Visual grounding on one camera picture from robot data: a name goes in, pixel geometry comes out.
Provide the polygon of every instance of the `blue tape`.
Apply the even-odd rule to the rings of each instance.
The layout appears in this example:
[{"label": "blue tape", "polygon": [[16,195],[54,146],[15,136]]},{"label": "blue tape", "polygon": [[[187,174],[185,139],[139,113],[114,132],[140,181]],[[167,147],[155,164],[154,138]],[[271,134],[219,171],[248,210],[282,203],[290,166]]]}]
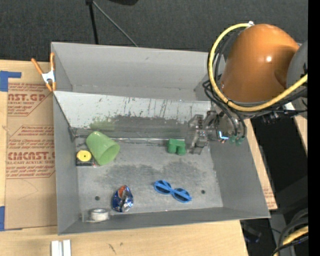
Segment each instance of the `blue tape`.
[{"label": "blue tape", "polygon": [[21,78],[21,72],[0,71],[0,92],[8,91],[9,78]]},{"label": "blue tape", "polygon": [[5,207],[0,206],[0,231],[5,231]]}]

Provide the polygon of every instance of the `white tape roll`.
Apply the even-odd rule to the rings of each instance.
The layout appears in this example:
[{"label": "white tape roll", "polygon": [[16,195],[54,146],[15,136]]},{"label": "white tape roll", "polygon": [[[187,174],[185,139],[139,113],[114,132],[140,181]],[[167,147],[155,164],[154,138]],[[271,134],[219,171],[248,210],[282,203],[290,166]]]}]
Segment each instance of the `white tape roll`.
[{"label": "white tape roll", "polygon": [[103,222],[109,219],[109,212],[105,208],[92,209],[90,218],[93,222]]}]

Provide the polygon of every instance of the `green cup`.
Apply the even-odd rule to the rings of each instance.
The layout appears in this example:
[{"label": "green cup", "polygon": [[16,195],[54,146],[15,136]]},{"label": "green cup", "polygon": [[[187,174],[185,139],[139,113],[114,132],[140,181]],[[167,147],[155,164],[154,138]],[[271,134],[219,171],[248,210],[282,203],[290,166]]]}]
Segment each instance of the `green cup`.
[{"label": "green cup", "polygon": [[100,166],[115,159],[120,150],[119,144],[99,131],[92,132],[85,143]]}]

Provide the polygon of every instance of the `black floor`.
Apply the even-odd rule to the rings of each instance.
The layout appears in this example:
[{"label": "black floor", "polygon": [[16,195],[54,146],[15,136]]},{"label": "black floor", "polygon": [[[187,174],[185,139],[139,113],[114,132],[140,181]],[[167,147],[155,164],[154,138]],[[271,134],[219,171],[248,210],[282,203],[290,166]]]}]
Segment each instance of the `black floor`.
[{"label": "black floor", "polygon": [[[208,52],[227,27],[253,21],[283,29],[298,43],[308,39],[307,0],[96,0],[139,47]],[[132,46],[94,7],[101,45]],[[0,59],[48,61],[52,41],[94,44],[85,0],[1,0]],[[290,120],[270,126],[253,121],[266,155],[275,192],[306,175],[307,158]],[[262,233],[248,243],[250,256],[269,256],[275,249],[267,219],[250,222]],[[297,256],[308,255],[306,250]]]}]

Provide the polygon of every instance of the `yellow cable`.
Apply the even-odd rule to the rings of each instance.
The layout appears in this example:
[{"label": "yellow cable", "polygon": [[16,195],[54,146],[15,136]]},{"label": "yellow cable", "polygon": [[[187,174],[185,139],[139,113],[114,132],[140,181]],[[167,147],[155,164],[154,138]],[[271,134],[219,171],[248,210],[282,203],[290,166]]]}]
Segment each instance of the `yellow cable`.
[{"label": "yellow cable", "polygon": [[283,241],[283,245],[289,244],[290,242],[292,242],[293,240],[302,237],[304,234],[309,232],[309,226],[304,226],[298,230],[296,230],[295,232],[292,232],[290,235],[288,235],[284,241]]},{"label": "yellow cable", "polygon": [[214,42],[214,44],[213,44],[213,46],[212,46],[212,48],[210,50],[209,57],[208,57],[208,67],[207,67],[207,69],[208,69],[208,75],[209,75],[209,79],[210,79],[210,82],[212,84],[213,90],[218,95],[218,97],[225,104],[227,104],[229,107],[231,107],[231,108],[233,108],[235,110],[238,110],[238,111],[243,111],[243,112],[255,112],[255,111],[260,111],[260,110],[263,110],[265,108],[268,108],[268,107],[272,106],[273,104],[277,103],[278,101],[282,100],[284,97],[286,97],[287,95],[292,93],[294,90],[296,90],[298,87],[303,85],[308,80],[308,74],[306,74],[300,80],[298,80],[293,86],[291,86],[288,89],[286,89],[285,91],[283,91],[277,97],[269,100],[268,102],[265,102],[263,104],[257,105],[257,106],[240,106],[240,105],[237,105],[237,104],[229,101],[228,98],[226,96],[224,96],[223,93],[219,90],[219,88],[218,88],[218,86],[216,84],[215,78],[214,78],[213,61],[214,61],[214,56],[215,56],[215,53],[216,53],[216,49],[217,49],[218,44],[220,43],[220,41],[230,31],[238,29],[238,28],[248,28],[248,27],[251,27],[252,25],[253,24],[251,24],[251,23],[240,23],[240,24],[236,24],[236,25],[233,25],[233,26],[227,28],[225,31],[222,32],[222,34],[220,34],[218,36],[218,38]]}]

